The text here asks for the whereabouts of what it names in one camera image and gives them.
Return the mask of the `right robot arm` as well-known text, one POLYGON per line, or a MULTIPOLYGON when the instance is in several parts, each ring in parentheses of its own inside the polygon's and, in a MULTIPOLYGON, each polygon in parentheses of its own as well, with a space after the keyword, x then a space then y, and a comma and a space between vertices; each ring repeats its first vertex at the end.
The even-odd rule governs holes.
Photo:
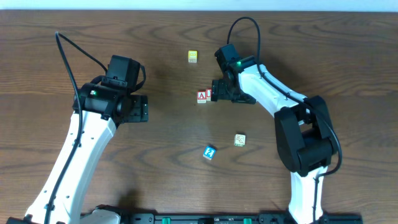
POLYGON ((296 223, 320 223, 322 182, 331 157, 342 155, 325 101, 307 98, 272 76, 254 57, 217 56, 223 78, 213 80, 212 101, 260 103, 274 118, 278 155, 291 176, 289 213, 296 223))

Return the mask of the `blue number 2 block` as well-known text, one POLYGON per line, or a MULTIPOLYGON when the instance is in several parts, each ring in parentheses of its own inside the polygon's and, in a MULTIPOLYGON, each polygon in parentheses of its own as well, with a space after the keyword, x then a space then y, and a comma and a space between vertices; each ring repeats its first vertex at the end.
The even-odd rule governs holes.
POLYGON ((215 154, 216 154, 216 149, 211 146, 207 146, 203 151, 203 157, 208 160, 212 160, 215 154))

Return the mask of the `red letter I block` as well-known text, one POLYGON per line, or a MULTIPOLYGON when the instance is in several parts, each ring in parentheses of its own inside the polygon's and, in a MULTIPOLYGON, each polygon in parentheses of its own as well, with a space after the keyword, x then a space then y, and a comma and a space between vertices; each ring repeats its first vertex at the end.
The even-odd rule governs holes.
POLYGON ((206 89, 206 100, 211 101, 211 88, 206 89))

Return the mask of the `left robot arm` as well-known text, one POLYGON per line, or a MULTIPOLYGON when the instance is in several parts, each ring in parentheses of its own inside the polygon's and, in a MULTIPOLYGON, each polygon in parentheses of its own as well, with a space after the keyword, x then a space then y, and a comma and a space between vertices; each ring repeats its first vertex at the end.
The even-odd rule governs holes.
POLYGON ((121 223, 110 208, 82 215, 83 201, 98 161, 123 123, 146 122, 148 98, 128 88, 84 84, 73 105, 68 136, 55 165, 23 218, 7 223, 121 223))

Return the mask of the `red letter A block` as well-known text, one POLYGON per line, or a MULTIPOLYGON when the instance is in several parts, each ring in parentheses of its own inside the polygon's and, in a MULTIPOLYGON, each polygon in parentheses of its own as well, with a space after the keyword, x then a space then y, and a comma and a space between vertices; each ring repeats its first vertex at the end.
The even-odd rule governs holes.
POLYGON ((206 91, 197 92, 197 103, 202 104, 207 102, 206 91))

